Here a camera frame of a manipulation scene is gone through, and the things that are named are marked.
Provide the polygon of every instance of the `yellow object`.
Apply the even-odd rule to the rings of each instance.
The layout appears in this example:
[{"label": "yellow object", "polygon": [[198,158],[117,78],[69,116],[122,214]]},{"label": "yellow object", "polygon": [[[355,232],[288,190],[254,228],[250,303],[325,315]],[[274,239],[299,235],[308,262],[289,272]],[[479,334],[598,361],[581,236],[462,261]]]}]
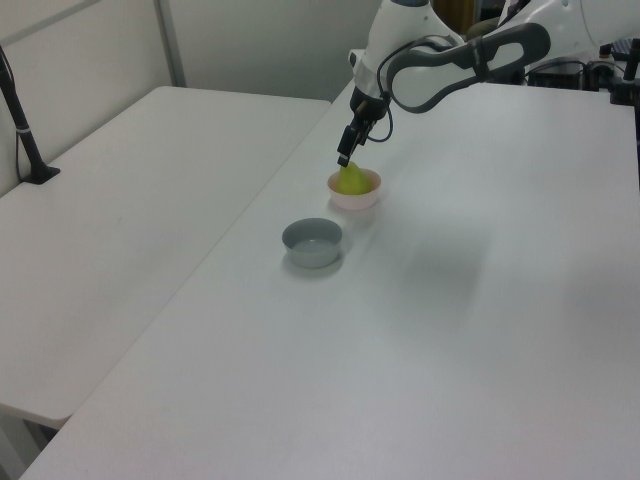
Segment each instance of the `yellow object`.
[{"label": "yellow object", "polygon": [[364,195],[371,190],[373,190],[371,180],[354,162],[349,162],[346,167],[340,167],[336,192],[343,195]]}]

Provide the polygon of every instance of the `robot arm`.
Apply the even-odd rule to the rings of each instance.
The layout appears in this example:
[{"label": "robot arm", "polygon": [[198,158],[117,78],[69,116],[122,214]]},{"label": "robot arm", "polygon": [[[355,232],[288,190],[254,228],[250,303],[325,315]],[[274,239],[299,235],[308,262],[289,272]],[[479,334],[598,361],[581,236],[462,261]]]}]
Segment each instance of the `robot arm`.
[{"label": "robot arm", "polygon": [[638,0],[531,0],[485,37],[463,43],[429,0],[383,0],[362,55],[351,52],[354,120],[343,134],[346,166],[393,100],[412,113],[448,94],[531,63],[598,48],[640,30]]}]

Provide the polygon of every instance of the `small bowl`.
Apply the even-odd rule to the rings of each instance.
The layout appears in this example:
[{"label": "small bowl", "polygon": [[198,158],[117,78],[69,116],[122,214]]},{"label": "small bowl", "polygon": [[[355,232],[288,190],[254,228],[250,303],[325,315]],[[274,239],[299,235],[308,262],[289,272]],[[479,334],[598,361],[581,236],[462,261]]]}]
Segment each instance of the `small bowl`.
[{"label": "small bowl", "polygon": [[362,173],[369,177],[369,180],[373,185],[373,190],[362,195],[345,195],[343,193],[336,192],[335,188],[338,183],[338,178],[340,177],[340,172],[336,172],[329,177],[327,186],[329,187],[333,203],[345,210],[364,210],[378,201],[378,189],[382,184],[380,175],[373,170],[367,170],[366,168],[362,169]]},{"label": "small bowl", "polygon": [[306,218],[292,223],[282,232],[282,243],[289,258],[304,268],[322,268],[340,254],[342,229],[324,218]]}]

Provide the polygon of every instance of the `gray bowl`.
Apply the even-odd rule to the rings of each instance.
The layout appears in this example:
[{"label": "gray bowl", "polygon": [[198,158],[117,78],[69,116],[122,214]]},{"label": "gray bowl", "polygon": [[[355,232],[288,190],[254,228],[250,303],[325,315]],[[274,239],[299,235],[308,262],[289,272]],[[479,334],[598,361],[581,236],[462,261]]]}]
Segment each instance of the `gray bowl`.
[{"label": "gray bowl", "polygon": [[333,263],[340,254],[342,229],[324,218],[306,218],[282,232],[289,258],[304,268],[321,268]]}]

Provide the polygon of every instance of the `bowl rim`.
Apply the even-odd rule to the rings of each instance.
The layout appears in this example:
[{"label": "bowl rim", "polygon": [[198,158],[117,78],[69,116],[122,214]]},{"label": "bowl rim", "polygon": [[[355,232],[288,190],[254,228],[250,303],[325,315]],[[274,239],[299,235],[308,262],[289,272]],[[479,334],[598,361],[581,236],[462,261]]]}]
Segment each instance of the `bowl rim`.
[{"label": "bowl rim", "polygon": [[370,192],[358,193],[356,195],[337,192],[333,188],[332,185],[335,185],[335,183],[336,183],[336,181],[338,179],[338,176],[340,175],[340,171],[339,170],[337,172],[335,172],[334,174],[332,174],[327,179],[327,187],[329,187],[329,190],[331,190],[331,192],[333,192],[334,194],[342,195],[343,197],[362,197],[364,195],[371,195],[372,193],[374,193],[375,191],[380,189],[380,187],[382,186],[382,178],[380,177],[380,175],[378,175],[377,172],[374,172],[373,170],[369,170],[368,168],[361,168],[360,171],[362,171],[365,175],[367,175],[367,177],[369,177],[369,180],[371,180],[371,183],[374,185],[373,190],[371,190]]},{"label": "bowl rim", "polygon": [[[328,242],[330,242],[331,243],[331,247],[327,247],[326,249],[318,251],[318,252],[301,252],[299,250],[296,250],[294,248],[295,245],[291,245],[289,242],[287,242],[285,240],[285,236],[287,235],[287,233],[290,233],[295,228],[299,228],[304,223],[309,223],[309,222],[312,222],[312,221],[313,222],[321,221],[322,223],[324,223],[326,225],[327,228],[334,229],[334,233],[336,234],[337,238],[335,240],[334,239],[328,239],[328,238],[322,238],[322,237],[305,238],[305,240],[314,240],[314,239],[322,238],[323,240],[327,240]],[[335,247],[339,246],[340,242],[342,242],[342,237],[343,237],[342,227],[340,225],[338,225],[336,222],[334,222],[333,220],[329,220],[327,218],[321,218],[321,217],[310,217],[310,218],[302,218],[300,220],[296,220],[295,222],[293,222],[290,225],[288,225],[282,231],[281,239],[282,239],[282,243],[284,244],[284,246],[288,250],[291,250],[292,252],[296,252],[296,254],[299,254],[299,255],[305,255],[305,254],[316,255],[316,254],[323,254],[324,252],[327,252],[327,251],[332,250]]]}]

